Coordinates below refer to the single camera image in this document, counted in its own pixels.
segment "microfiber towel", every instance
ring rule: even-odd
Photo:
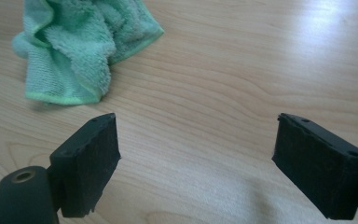
[[[12,47],[28,60],[25,97],[60,105],[98,103],[109,65],[164,33],[141,0],[25,0],[23,26]]]

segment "black plastic bracket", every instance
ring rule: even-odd
[[[0,182],[0,224],[59,223],[93,210],[120,153],[115,114],[91,119],[50,155],[46,170],[30,166]]]
[[[280,114],[272,160],[327,218],[358,208],[358,147],[295,115]]]

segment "light wood grain surface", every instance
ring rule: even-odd
[[[24,99],[22,1],[0,0],[0,180],[114,112],[123,159],[96,212],[61,223],[358,223],[326,220],[270,159],[281,112],[358,146],[358,0],[145,3],[166,34],[112,66],[99,104],[61,106]]]

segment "black rubber pad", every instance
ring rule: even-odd
[[[54,151],[49,170],[62,182],[62,215],[83,217],[93,210],[119,160],[115,114],[91,119]]]

